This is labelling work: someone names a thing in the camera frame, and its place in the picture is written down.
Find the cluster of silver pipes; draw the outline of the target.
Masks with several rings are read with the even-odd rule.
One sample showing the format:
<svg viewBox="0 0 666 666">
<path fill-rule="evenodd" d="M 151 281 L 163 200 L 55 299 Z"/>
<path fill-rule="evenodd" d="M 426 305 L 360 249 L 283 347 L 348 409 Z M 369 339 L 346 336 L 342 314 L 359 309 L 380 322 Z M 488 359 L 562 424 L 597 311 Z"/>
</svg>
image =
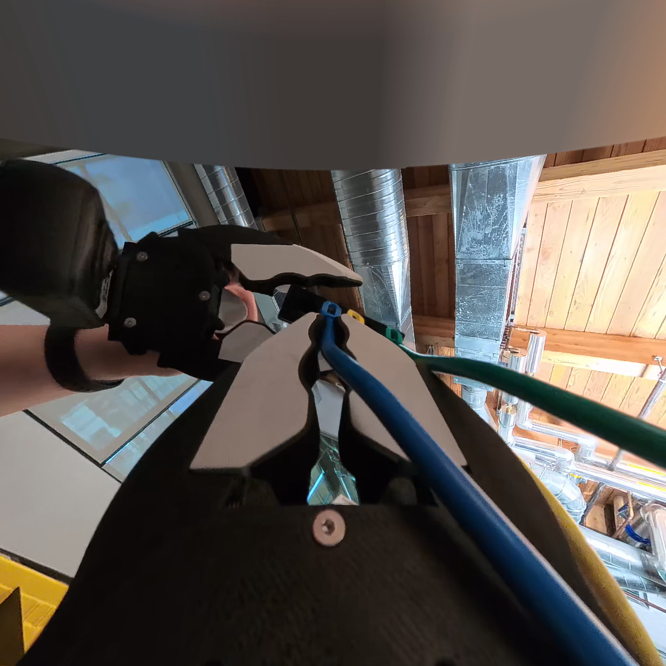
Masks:
<svg viewBox="0 0 666 666">
<path fill-rule="evenodd" d="M 579 521 L 584 498 L 576 483 L 540 460 L 525 461 L 522 449 L 508 442 L 487 415 L 485 397 L 467 398 L 468 412 L 475 411 L 485 426 L 469 426 L 470 435 L 460 448 L 471 477 L 506 517 L 550 562 L 567 584 L 608 626 L 631 633 L 629 603 L 625 592 L 657 595 L 657 607 L 665 614 L 665 556 L 651 532 L 651 553 L 641 551 L 587 528 Z"/>
</svg>

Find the yellow plastic bin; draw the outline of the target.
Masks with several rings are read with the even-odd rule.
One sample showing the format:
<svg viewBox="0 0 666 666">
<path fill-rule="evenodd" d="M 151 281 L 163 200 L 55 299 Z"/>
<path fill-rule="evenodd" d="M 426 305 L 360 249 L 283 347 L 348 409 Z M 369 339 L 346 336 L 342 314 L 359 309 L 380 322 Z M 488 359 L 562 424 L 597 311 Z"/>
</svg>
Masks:
<svg viewBox="0 0 666 666">
<path fill-rule="evenodd" d="M 1 664 L 16 665 L 34 644 L 68 590 L 1 554 Z"/>
</svg>

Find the person's left forearm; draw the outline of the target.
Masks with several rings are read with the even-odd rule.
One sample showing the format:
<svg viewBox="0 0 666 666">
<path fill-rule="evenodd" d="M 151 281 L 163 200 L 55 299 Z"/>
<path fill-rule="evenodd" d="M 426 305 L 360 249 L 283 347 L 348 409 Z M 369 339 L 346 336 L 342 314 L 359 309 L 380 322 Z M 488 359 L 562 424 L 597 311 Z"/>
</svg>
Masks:
<svg viewBox="0 0 666 666">
<path fill-rule="evenodd" d="M 1 326 L 1 417 L 70 395 L 45 359 L 48 326 Z"/>
</svg>

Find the wide round metal duct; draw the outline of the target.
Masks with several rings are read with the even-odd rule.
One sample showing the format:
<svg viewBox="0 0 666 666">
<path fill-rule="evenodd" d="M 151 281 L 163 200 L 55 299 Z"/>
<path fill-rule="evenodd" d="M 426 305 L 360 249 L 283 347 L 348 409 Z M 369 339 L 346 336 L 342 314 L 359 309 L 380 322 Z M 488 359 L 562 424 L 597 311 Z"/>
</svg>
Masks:
<svg viewBox="0 0 666 666">
<path fill-rule="evenodd" d="M 332 170 L 331 177 L 365 315 L 399 330 L 414 350 L 402 172 Z"/>
</svg>

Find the large rectangular metal duct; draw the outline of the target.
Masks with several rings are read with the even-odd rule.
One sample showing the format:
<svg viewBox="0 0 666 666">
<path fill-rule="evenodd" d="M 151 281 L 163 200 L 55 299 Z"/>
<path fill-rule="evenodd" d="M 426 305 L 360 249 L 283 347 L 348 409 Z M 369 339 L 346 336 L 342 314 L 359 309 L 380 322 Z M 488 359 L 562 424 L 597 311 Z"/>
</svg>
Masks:
<svg viewBox="0 0 666 666">
<path fill-rule="evenodd" d="M 498 364 L 513 264 L 545 154 L 449 165 L 457 357 Z"/>
</svg>

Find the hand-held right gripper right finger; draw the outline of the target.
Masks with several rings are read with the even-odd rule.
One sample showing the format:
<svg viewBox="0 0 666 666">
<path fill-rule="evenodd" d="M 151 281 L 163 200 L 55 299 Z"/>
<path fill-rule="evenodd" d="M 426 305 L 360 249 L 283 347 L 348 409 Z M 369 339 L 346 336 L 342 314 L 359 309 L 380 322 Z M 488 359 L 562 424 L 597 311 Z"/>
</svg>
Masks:
<svg viewBox="0 0 666 666">
<path fill-rule="evenodd" d="M 348 314 L 340 317 L 340 326 L 344 350 L 395 396 L 456 465 L 465 467 L 465 455 L 412 358 Z M 355 478 L 361 503 L 380 503 L 394 478 L 416 477 L 407 454 L 353 389 L 346 391 L 341 418 L 340 457 Z"/>
</svg>

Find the narrow round metal duct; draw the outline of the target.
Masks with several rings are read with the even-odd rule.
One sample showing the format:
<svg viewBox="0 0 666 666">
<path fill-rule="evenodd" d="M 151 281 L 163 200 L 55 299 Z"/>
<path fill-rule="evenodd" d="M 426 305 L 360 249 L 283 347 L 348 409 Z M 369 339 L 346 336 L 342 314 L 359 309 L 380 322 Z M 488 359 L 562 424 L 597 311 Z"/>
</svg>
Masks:
<svg viewBox="0 0 666 666">
<path fill-rule="evenodd" d="M 221 224 L 258 229 L 235 168 L 214 164 L 193 166 Z"/>
</svg>

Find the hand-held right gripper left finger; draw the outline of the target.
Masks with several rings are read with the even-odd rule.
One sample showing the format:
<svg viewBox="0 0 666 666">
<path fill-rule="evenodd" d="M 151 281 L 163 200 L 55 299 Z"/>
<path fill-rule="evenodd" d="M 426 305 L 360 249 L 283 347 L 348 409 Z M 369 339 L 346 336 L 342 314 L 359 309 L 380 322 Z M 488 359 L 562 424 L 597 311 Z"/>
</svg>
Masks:
<svg viewBox="0 0 666 666">
<path fill-rule="evenodd" d="M 240 363 L 192 471 L 243 472 L 269 483 L 280 503 L 306 503 L 320 447 L 312 395 L 319 324 L 308 313 Z"/>
</svg>

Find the glass window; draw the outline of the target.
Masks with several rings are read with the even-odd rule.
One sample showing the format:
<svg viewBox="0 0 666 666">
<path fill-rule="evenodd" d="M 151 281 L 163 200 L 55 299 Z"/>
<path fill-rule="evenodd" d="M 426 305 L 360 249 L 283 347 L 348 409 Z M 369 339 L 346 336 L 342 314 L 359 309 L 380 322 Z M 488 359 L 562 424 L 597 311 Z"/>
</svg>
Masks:
<svg viewBox="0 0 666 666">
<path fill-rule="evenodd" d="M 32 157 L 89 181 L 100 192 L 119 248 L 149 232 L 175 236 L 196 222 L 163 162 L 85 151 Z M 126 379 L 98 393 L 61 398 L 24 413 L 117 481 L 211 385 L 183 374 Z"/>
</svg>

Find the white grilled vent unit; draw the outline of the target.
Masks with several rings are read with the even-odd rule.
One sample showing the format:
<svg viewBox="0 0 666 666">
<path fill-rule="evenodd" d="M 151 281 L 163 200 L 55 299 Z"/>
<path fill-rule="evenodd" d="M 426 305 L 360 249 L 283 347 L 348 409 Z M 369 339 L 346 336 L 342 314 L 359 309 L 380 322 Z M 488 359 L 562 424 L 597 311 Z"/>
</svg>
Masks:
<svg viewBox="0 0 666 666">
<path fill-rule="evenodd" d="M 273 332 L 279 332 L 289 325 L 289 322 L 284 321 L 280 316 L 280 310 L 287 299 L 289 288 L 288 285 L 279 286 L 271 296 L 254 293 L 262 320 Z"/>
</svg>

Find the person's left hand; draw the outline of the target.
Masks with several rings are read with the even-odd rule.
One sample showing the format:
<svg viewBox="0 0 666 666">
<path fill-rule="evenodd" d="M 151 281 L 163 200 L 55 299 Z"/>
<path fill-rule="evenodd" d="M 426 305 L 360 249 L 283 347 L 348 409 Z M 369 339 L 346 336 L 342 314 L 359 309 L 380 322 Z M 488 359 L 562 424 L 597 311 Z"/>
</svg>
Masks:
<svg viewBox="0 0 666 666">
<path fill-rule="evenodd" d="M 171 377 L 181 371 L 159 366 L 159 353 L 130 354 L 118 341 L 109 340 L 108 327 L 81 329 L 74 339 L 79 365 L 87 378 L 116 381 L 141 376 Z"/>
</svg>

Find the black ethernet port block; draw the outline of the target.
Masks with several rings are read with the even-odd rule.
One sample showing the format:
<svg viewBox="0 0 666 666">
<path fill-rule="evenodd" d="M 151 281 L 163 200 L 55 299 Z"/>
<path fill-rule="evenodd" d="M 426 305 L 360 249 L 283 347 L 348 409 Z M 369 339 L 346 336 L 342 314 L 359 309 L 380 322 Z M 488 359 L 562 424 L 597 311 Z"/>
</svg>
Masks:
<svg viewBox="0 0 666 666">
<path fill-rule="evenodd" d="M 314 312 L 315 314 L 320 314 L 322 307 L 327 303 L 329 303 L 329 301 L 323 296 L 314 294 L 305 288 L 291 285 L 287 291 L 286 296 L 284 297 L 282 305 L 280 306 L 279 319 L 283 322 L 291 324 L 307 313 Z M 341 314 L 348 314 L 368 328 L 391 340 L 393 343 L 397 345 L 404 344 L 404 335 L 398 329 L 392 328 L 372 318 L 363 316 L 360 313 L 350 310 L 344 306 L 338 306 L 338 309 L 340 309 Z"/>
</svg>

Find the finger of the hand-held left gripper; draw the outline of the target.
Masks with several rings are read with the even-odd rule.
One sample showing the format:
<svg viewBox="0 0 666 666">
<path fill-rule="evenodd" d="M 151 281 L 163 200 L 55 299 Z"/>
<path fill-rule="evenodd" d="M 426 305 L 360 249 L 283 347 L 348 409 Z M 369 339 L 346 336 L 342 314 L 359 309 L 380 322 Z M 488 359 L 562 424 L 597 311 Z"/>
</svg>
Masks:
<svg viewBox="0 0 666 666">
<path fill-rule="evenodd" d="M 242 363 L 256 348 L 273 336 L 274 332 L 266 325 L 243 321 L 222 335 L 218 359 Z"/>
<path fill-rule="evenodd" d="M 241 285 L 261 294 L 286 285 L 354 288 L 363 284 L 352 269 L 298 245 L 231 244 L 230 261 Z"/>
</svg>

